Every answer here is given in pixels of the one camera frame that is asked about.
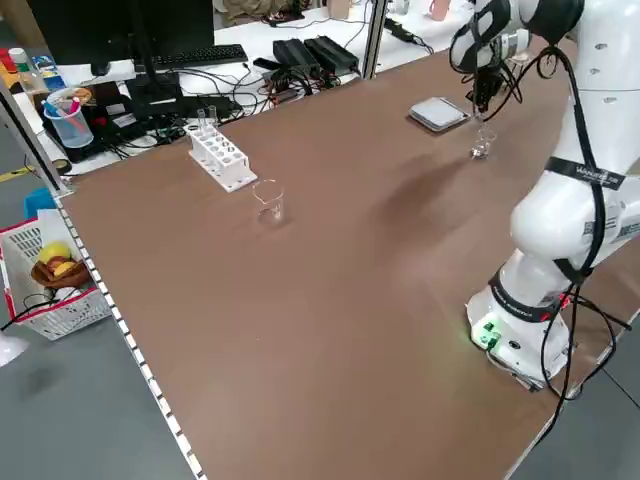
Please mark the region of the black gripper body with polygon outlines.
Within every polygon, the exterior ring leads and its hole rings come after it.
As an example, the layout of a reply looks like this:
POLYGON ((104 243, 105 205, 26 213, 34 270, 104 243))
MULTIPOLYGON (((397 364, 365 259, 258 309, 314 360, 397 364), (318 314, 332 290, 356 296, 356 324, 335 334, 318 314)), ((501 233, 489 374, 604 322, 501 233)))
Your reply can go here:
POLYGON ((477 96, 496 96, 503 82, 500 66, 482 68, 476 74, 474 90, 477 96))

